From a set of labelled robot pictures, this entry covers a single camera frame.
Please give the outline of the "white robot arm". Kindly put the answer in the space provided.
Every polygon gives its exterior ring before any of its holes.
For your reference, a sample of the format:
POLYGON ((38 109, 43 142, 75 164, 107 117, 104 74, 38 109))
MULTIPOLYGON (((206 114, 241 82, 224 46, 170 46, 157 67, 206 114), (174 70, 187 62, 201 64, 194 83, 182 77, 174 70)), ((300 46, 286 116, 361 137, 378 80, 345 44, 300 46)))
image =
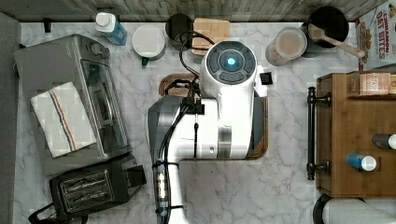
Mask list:
POLYGON ((262 67, 239 41, 220 41, 202 59, 185 97, 166 95, 148 109, 157 224, 189 224, 179 163, 183 160, 243 160, 263 135, 262 67))

